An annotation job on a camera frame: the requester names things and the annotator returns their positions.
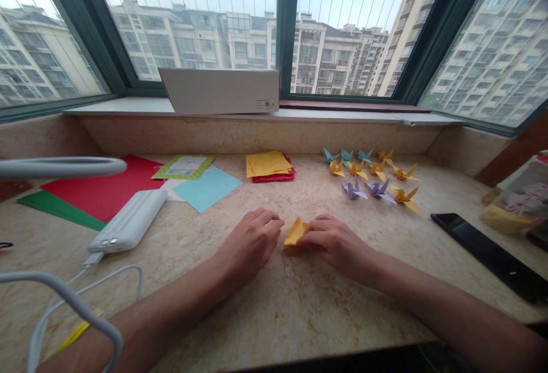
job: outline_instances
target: black phone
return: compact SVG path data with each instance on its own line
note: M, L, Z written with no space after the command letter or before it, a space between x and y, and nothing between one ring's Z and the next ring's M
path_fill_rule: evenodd
M518 296L531 303L548 304L548 281L489 239L456 213L432 214L458 244L487 267Z

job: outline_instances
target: marble desk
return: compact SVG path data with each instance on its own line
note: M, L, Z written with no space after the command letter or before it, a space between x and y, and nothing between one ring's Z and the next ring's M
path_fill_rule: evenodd
M258 184L245 178L243 156L217 156L214 165L242 180L242 186L202 214L186 203L166 202L136 249L105 256L76 283L83 287L136 263L143 267L148 295L209 258L245 212L262 206L280 214L286 224L256 279L182 336L155 371L231 371L436 339L400 304L337 275L313 254L284 251L283 239L297 215L309 221L328 212L373 248L464 289L522 323L548 320L547 308L516 296L430 219L434 212L460 214L548 279L547 253L479 220L486 186L426 157L396 157L402 168L419 162L414 175L422 181L413 198L422 212L418 217L385 200L349 200L341 186L345 179L329 175L323 157L289 156L297 170L293 182ZM171 158L146 157L158 162ZM407 181L403 187L411 190L416 184ZM0 204L0 222L1 241L15 243L0 250L1 272L41 270L64 280L79 272L88 256L86 247L97 233L14 199ZM83 297L92 308L111 316L132 303L136 280L129 271ZM27 341L50 296L49 289L36 283L0 286L2 371L23 370ZM55 314L42 357L52 354L78 324L68 309Z

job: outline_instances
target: paper crane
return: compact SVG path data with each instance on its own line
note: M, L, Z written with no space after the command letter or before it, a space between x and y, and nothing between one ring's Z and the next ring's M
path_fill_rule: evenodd
M347 168L350 168L350 159L352 159L354 151L352 150L350 153L348 153L346 150L341 149L341 157L343 158L342 161L344 162L344 165Z
M341 161L340 165L337 165L337 161L333 161L329 164L329 173L332 175L339 175L344 177L344 173L341 171L343 169L343 161Z
M384 182L384 185L382 185L382 187L380 187L378 183L373 183L373 184L366 183L366 185L368 185L369 188L371 189L371 196L382 197L383 199L388 200L390 203L396 204L396 201L392 199L390 195L387 195L385 193L386 187L388 186L389 181L390 179L387 179L386 182Z
M389 154L386 154L385 151L380 151L378 153L378 159L381 161L381 162L384 162L386 161L389 165L391 165L392 167L394 167L394 163L392 162L392 155L394 154L394 148L392 148L392 150L390 150L390 153Z
M349 199L368 199L367 195L365 193L362 193L360 191L360 186L358 185L358 176L356 176L356 179L354 180L354 186L350 182L343 183L342 186L344 187L344 190L346 190L346 193L348 193Z
M420 182L421 181L420 179L417 179L417 178L414 178L413 176L411 176L411 174L417 168L417 165L418 165L418 163L415 163L413 165L413 167L411 169L409 169L409 171L407 173L393 165L392 167L394 168L394 176L396 176L396 179L399 179L399 180L411 179L411 180L416 180L416 181Z
M406 205L408 208L410 208L411 210L413 210L416 214L418 214L419 216L421 215L421 212L419 211L418 209L418 206L417 204L411 200L411 198L415 195L415 193L417 192L418 190L418 186L412 190L410 193L408 194L405 194L404 190L403 189L400 189L399 187L397 186L394 186L394 185L390 185L390 187L392 188L392 190L394 191L395 193L395 197L394 197L394 200L398 203L403 203L404 205Z
M361 176L365 180L369 180L369 178L367 177L365 172L362 171L362 169L364 168L364 164L365 164L365 160L362 160L359 166L357 166L354 162L351 162L350 163L350 174L352 176Z
M373 176L379 176L383 182L386 182L386 176L382 172L384 170L384 164L386 160L383 160L380 166L377 166L377 163L373 162L369 165L369 173Z
M325 147L324 147L324 153L325 153L325 162L326 162L326 163L331 163L331 162L333 162L336 158L339 157L339 154L336 154L335 156L331 156L331 153L329 153L329 150L327 150Z
M373 149L369 150L369 153L367 154L360 150L358 152L358 160L365 160L366 162L371 163L371 160L369 160L371 153L373 153Z

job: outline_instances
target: white box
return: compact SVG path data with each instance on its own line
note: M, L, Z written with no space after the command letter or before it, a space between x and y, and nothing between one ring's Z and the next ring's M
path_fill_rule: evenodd
M176 114L276 112L277 70L158 69Z

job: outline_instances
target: hand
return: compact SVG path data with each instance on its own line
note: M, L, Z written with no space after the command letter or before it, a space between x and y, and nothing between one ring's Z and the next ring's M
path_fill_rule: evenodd
M212 259L226 267L234 287L249 282L267 263L284 224L277 213L259 208L231 231Z
M380 273L380 253L365 244L337 218L323 214L310 222L297 246L313 250L346 277L373 287Z

